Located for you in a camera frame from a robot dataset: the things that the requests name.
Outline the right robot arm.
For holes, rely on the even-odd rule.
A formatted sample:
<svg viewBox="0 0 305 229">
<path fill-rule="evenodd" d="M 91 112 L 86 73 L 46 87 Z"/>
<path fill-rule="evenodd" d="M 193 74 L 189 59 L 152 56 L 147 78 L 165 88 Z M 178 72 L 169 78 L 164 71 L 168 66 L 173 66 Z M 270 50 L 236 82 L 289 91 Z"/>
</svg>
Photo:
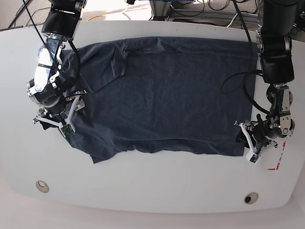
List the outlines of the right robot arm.
<svg viewBox="0 0 305 229">
<path fill-rule="evenodd" d="M 63 137 L 75 132 L 74 112 L 85 107 L 82 96 L 87 90 L 78 84 L 81 60 L 73 38 L 81 21 L 85 0 L 52 0 L 43 28 L 38 32 L 42 46 L 38 51 L 38 66 L 34 78 L 27 83 L 28 97 L 39 106 L 33 122 L 44 129 L 58 128 Z M 63 71 L 62 51 L 69 43 L 76 56 L 75 76 Z"/>
</svg>

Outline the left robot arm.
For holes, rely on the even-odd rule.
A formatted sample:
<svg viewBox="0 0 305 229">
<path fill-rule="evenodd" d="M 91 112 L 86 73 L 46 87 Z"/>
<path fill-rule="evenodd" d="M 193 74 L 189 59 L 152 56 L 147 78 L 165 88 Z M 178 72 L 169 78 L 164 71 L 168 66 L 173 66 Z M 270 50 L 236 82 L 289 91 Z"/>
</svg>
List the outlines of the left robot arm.
<svg viewBox="0 0 305 229">
<path fill-rule="evenodd" d="M 256 38 L 261 69 L 251 70 L 246 75 L 261 75 L 269 84 L 266 97 L 271 107 L 265 110 L 249 94 L 245 94 L 266 117 L 263 120 L 258 114 L 255 121 L 235 123 L 241 128 L 236 141 L 245 142 L 249 148 L 246 159 L 254 164 L 264 152 L 277 147 L 277 138 L 290 137 L 295 128 L 290 111 L 293 95 L 287 85 L 295 78 L 290 30 L 304 5 L 303 0 L 264 0 L 258 12 L 260 28 Z"/>
</svg>

